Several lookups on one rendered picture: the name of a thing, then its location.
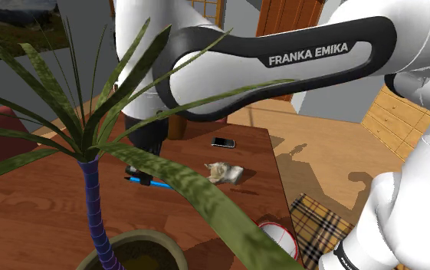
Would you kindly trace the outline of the brown wooden door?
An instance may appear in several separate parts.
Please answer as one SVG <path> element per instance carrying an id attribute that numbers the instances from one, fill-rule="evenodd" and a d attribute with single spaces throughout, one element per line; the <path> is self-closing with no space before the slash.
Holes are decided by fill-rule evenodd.
<path id="1" fill-rule="evenodd" d="M 262 0 L 256 36 L 316 26 L 326 0 Z"/>

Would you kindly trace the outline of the brown wooden table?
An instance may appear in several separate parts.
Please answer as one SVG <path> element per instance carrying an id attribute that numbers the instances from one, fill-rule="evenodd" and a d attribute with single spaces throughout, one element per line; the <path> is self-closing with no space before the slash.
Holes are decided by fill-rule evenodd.
<path id="1" fill-rule="evenodd" d="M 234 148 L 214 147 L 213 137 Z M 290 211 L 268 131 L 223 123 L 189 123 L 181 140 L 162 145 L 163 158 L 207 175 L 205 164 L 226 162 L 244 172 L 237 185 L 220 190 L 256 222 L 292 228 Z M 153 229 L 175 240 L 189 270 L 246 270 L 207 222 L 178 193 L 124 179 L 123 162 L 99 163 L 102 217 L 114 237 Z M 62 153 L 0 176 L 0 270 L 76 270 L 93 251 L 87 224 L 84 178 Z"/>

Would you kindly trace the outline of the black smartphone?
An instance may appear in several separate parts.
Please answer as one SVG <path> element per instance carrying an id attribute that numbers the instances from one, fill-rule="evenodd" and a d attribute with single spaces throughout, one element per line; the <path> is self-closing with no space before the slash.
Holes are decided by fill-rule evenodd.
<path id="1" fill-rule="evenodd" d="M 211 145 L 214 147 L 234 148 L 235 141 L 232 139 L 213 137 L 211 141 Z"/>

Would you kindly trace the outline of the light wooden chest of drawers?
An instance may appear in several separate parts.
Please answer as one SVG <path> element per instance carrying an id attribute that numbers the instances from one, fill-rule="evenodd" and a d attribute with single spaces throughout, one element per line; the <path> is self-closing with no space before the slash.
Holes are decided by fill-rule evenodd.
<path id="1" fill-rule="evenodd" d="M 430 125 L 430 110 L 398 97 L 384 85 L 361 124 L 405 160 Z"/>

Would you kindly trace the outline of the landscape wall picture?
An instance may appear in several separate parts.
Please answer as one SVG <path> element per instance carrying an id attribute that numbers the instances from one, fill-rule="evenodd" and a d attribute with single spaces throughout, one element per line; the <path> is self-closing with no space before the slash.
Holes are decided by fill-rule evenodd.
<path id="1" fill-rule="evenodd" d="M 0 0 L 0 45 L 19 57 L 21 43 L 39 53 L 69 46 L 57 0 Z"/>

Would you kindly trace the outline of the potted palm plant blue trunk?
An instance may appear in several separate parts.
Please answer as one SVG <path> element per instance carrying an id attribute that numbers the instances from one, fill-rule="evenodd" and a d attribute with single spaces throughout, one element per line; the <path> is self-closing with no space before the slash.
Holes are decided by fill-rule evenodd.
<path id="1" fill-rule="evenodd" d="M 116 80 L 140 43 L 140 38 L 133 40 L 109 76 L 98 101 L 91 104 L 90 114 L 73 109 L 71 104 L 81 99 L 80 92 L 63 91 L 44 59 L 30 44 L 23 44 L 23 49 L 32 64 L 31 71 L 0 45 L 0 58 L 59 116 L 63 124 L 57 129 L 61 143 L 0 128 L 1 137 L 20 138 L 41 145 L 39 150 L 1 161 L 0 176 L 57 152 L 73 157 L 84 175 L 90 237 L 103 270 L 126 270 L 113 251 L 114 241 L 108 238 L 102 219 L 98 162 L 105 153 L 164 180 L 185 197 L 248 270 L 304 270 L 204 176 L 187 166 L 128 146 L 120 138 L 110 138 L 112 119 L 144 93 L 141 81 L 162 53 L 169 34 L 168 28 L 158 33 L 125 81 L 116 87 Z"/>

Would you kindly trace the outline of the wooden lattice window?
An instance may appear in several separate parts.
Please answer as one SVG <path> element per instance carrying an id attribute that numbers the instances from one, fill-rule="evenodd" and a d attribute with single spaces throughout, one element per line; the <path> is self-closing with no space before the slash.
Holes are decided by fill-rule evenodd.
<path id="1" fill-rule="evenodd" d="M 204 18 L 223 28 L 223 11 L 225 0 L 187 0 Z"/>

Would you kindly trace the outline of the blue pen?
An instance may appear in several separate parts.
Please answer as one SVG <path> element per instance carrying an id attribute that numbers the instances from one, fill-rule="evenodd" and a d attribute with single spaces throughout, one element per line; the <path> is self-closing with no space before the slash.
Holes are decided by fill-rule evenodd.
<path id="1" fill-rule="evenodd" d="M 124 179 L 128 180 L 131 183 L 139 183 L 139 184 L 141 184 L 143 186 L 155 186 L 155 187 L 161 187 L 161 188 L 165 188 L 165 189 L 173 189 L 170 185 L 168 185 L 166 183 L 156 182 L 156 181 L 153 181 L 153 180 L 150 180 L 149 184 L 144 184 L 137 177 L 125 176 Z"/>

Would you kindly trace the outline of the white ball red lines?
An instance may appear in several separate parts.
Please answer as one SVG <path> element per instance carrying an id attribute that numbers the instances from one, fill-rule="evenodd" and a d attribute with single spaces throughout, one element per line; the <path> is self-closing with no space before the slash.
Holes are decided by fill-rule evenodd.
<path id="1" fill-rule="evenodd" d="M 282 225 L 275 222 L 263 222 L 258 227 L 276 242 L 289 256 L 297 259 L 299 248 L 297 240 Z"/>

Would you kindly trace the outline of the beige crumpled figure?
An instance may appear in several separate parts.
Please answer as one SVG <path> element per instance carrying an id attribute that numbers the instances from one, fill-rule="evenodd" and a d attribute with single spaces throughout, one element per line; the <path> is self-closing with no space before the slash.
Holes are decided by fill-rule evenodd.
<path id="1" fill-rule="evenodd" d="M 205 164 L 205 167 L 210 171 L 207 179 L 213 184 L 231 183 L 237 185 L 244 171 L 241 166 L 232 166 L 225 162 Z"/>

